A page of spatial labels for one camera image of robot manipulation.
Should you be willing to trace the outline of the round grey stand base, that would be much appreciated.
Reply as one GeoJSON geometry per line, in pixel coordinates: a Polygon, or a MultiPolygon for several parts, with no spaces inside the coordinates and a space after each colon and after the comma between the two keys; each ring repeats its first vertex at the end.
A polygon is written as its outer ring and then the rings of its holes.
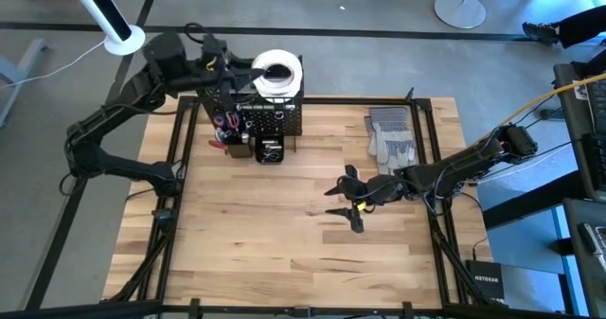
{"type": "Polygon", "coordinates": [[[434,12],[444,24],[459,29],[479,27],[486,19],[486,9],[479,0],[436,0],[434,12]]]}

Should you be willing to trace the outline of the black metal table frame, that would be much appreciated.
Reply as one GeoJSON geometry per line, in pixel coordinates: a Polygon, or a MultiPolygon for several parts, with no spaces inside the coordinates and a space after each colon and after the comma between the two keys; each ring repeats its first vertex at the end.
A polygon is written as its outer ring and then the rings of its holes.
{"type": "Polygon", "coordinates": [[[471,196],[433,220],[420,201],[389,204],[364,217],[365,231],[326,210],[325,196],[347,164],[375,174],[364,118],[396,97],[307,97],[303,133],[278,165],[233,159],[208,145],[203,109],[177,101],[179,115],[149,118],[139,157],[165,159],[185,176],[181,196],[160,200],[131,187],[103,295],[153,300],[166,312],[317,315],[481,316],[433,235],[457,252],[490,257],[482,214],[471,196]]]}

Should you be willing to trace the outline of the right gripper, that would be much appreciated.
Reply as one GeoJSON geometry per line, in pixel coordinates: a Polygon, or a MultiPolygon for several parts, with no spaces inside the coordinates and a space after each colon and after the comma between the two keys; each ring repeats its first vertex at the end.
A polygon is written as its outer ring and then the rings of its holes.
{"type": "Polygon", "coordinates": [[[357,234],[365,231],[362,213],[372,213],[376,206],[400,201],[403,198],[403,182],[392,175],[380,174],[363,182],[353,165],[346,165],[346,173],[337,178],[337,185],[327,190],[325,196],[342,194],[350,201],[349,207],[326,210],[327,214],[345,217],[350,229],[357,234]]]}

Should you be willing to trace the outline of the black Netgear box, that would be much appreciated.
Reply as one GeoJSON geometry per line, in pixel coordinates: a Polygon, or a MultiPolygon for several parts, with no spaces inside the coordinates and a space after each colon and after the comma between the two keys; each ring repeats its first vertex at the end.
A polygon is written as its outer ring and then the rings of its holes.
{"type": "Polygon", "coordinates": [[[500,303],[505,302],[502,269],[499,263],[467,260],[466,265],[475,284],[485,296],[500,303]]]}

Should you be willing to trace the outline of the grey metal desk leg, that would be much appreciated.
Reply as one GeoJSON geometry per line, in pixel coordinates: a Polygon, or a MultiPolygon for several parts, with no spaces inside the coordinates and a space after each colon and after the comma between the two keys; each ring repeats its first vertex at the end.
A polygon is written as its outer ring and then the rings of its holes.
{"type": "Polygon", "coordinates": [[[43,39],[33,40],[21,60],[13,63],[5,56],[0,56],[0,129],[5,128],[9,122],[16,99],[20,95],[25,80],[40,55],[47,50],[43,39]]]}

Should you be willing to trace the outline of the short black pegboard bin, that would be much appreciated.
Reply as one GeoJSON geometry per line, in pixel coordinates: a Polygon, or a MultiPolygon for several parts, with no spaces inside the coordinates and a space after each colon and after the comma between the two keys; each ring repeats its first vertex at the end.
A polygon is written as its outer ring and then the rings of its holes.
{"type": "Polygon", "coordinates": [[[260,164],[280,164],[284,151],[284,137],[281,135],[260,135],[255,138],[255,157],[260,164]]]}

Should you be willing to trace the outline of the person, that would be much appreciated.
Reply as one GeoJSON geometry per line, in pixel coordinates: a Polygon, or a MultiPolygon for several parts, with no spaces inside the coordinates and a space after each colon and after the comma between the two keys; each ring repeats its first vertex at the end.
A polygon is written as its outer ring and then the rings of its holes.
{"type": "MultiPolygon", "coordinates": [[[[606,32],[606,5],[587,9],[558,22],[522,24],[524,34],[545,45],[561,44],[563,48],[584,43],[606,32]]],[[[579,78],[606,72],[606,50],[589,62],[571,62],[579,78]]]]}

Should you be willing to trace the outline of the black keyboard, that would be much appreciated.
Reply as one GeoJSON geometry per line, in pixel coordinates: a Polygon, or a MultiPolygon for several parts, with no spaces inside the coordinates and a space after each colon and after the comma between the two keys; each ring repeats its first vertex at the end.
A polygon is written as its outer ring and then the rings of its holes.
{"type": "Polygon", "coordinates": [[[581,144],[594,189],[606,192],[606,135],[587,133],[581,144]]]}
{"type": "Polygon", "coordinates": [[[594,131],[606,135],[606,80],[589,83],[587,94],[594,131]]]}

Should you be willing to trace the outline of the black metal pegboard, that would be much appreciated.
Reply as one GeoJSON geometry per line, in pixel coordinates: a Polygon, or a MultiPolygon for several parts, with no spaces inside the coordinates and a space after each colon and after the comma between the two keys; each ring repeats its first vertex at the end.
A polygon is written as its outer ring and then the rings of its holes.
{"type": "MultiPolygon", "coordinates": [[[[277,81],[285,80],[289,76],[290,73],[281,65],[269,68],[264,74],[265,78],[277,81]]],[[[239,91],[231,92],[231,97],[236,102],[236,105],[263,105],[263,110],[238,111],[236,106],[236,110],[232,111],[237,112],[244,121],[253,121],[253,126],[250,129],[251,138],[260,135],[298,136],[302,134],[302,99],[304,97],[304,76],[297,96],[291,102],[286,104],[272,104],[265,101],[259,96],[253,82],[253,80],[244,80],[243,86],[239,91]],[[276,111],[283,111],[285,113],[285,117],[282,120],[276,120],[276,111]]],[[[212,125],[213,123],[211,117],[213,115],[225,113],[212,112],[209,108],[205,107],[204,109],[212,125]]]]}

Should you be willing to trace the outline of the white masking tape roll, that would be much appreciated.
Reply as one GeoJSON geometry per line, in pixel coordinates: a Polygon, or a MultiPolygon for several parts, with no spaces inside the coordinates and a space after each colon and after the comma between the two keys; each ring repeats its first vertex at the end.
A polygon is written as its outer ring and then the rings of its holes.
{"type": "Polygon", "coordinates": [[[303,68],[295,54],[283,49],[271,49],[259,54],[252,62],[254,69],[263,71],[279,65],[290,73],[285,80],[270,80],[263,74],[254,80],[253,84],[262,97],[291,98],[299,92],[303,80],[303,68]]]}

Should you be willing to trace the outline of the black silver handset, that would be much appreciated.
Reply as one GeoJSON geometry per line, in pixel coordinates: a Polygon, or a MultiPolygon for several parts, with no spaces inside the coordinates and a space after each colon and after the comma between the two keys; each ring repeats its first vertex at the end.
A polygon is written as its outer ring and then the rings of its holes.
{"type": "Polygon", "coordinates": [[[578,225],[578,232],[588,252],[595,257],[603,257],[594,228],[589,223],[582,222],[578,225]]]}

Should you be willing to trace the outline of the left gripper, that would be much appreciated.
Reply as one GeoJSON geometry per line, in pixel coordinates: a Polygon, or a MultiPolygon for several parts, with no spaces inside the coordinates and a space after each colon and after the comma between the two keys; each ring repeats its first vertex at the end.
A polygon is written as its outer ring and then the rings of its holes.
{"type": "Polygon", "coordinates": [[[231,52],[226,41],[205,35],[199,66],[210,78],[210,83],[199,89],[203,106],[212,112],[235,111],[236,102],[231,92],[239,91],[244,80],[256,80],[266,73],[263,68],[252,68],[252,63],[253,59],[239,58],[231,52]]]}

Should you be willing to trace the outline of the grey desk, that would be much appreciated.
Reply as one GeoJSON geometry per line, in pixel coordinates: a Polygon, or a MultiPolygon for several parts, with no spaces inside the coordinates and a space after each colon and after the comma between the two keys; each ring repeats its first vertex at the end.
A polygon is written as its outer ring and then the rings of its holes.
{"type": "Polygon", "coordinates": [[[606,204],[564,199],[562,205],[588,313],[606,319],[606,204]],[[578,232],[582,222],[594,228],[603,257],[591,255],[584,246],[578,232]]]}
{"type": "Polygon", "coordinates": [[[588,102],[577,99],[573,89],[560,93],[559,97],[567,130],[570,139],[573,141],[572,148],[578,165],[575,174],[582,181],[584,198],[606,203],[606,191],[594,188],[588,158],[585,155],[581,141],[585,134],[589,134],[593,130],[588,102]]]}

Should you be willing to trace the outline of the tall black pegboard bin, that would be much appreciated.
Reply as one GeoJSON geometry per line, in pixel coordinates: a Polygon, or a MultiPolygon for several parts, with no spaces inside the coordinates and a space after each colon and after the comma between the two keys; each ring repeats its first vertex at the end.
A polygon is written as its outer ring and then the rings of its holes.
{"type": "Polygon", "coordinates": [[[216,140],[224,143],[228,146],[228,150],[224,153],[226,155],[230,155],[232,158],[250,158],[253,155],[253,149],[251,144],[251,138],[249,144],[243,144],[241,142],[241,135],[243,133],[249,133],[244,129],[244,120],[240,117],[240,130],[238,132],[234,130],[224,131],[221,128],[216,127],[214,124],[214,138],[211,140],[216,140]]]}

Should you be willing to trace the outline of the black desk crossbar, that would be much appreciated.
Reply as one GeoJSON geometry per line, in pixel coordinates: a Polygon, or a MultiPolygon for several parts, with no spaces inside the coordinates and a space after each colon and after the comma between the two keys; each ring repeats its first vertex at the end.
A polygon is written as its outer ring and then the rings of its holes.
{"type": "Polygon", "coordinates": [[[483,212],[489,230],[522,220],[562,203],[566,198],[592,199],[595,193],[576,170],[483,212]]]}

